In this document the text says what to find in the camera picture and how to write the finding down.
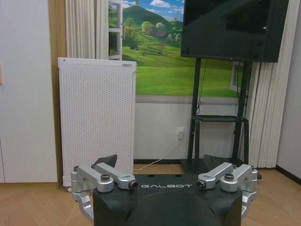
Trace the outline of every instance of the white wall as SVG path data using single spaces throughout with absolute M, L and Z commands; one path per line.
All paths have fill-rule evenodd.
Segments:
M 185 127 L 185 138 L 167 159 L 187 156 L 191 105 L 136 103 L 134 159 L 160 159 L 178 143 L 177 127 Z M 237 106 L 204 105 L 203 114 L 236 115 Z M 233 123 L 201 125 L 200 156 L 212 154 L 230 157 L 233 146 Z
M 301 13 L 297 22 L 277 165 L 301 178 Z

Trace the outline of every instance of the wall mural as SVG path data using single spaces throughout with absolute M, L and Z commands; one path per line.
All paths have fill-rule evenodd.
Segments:
M 138 95 L 192 96 L 194 58 L 181 57 L 183 0 L 124 0 L 123 60 L 136 61 Z M 109 9 L 110 27 L 116 10 Z M 201 81 L 205 60 L 202 62 Z M 233 63 L 208 60 L 204 97 L 237 97 Z

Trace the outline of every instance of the wooden floor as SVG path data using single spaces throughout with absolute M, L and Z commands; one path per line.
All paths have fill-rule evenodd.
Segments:
M 180 174 L 182 169 L 152 165 L 136 173 Z M 301 186 L 273 169 L 260 173 L 258 196 L 243 226 L 301 226 Z M 0 185 L 0 226 L 89 225 L 71 194 L 54 184 Z

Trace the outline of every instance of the white cabinet door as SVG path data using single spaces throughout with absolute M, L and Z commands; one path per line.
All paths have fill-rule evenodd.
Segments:
M 55 182 L 48 0 L 0 0 L 0 138 L 6 182 Z

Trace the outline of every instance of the blue sky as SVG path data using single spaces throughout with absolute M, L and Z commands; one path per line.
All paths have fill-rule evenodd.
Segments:
M 134 0 L 123 1 L 124 8 L 134 5 Z M 140 6 L 163 16 L 168 21 L 174 20 L 175 17 L 183 21 L 184 0 L 140 0 Z

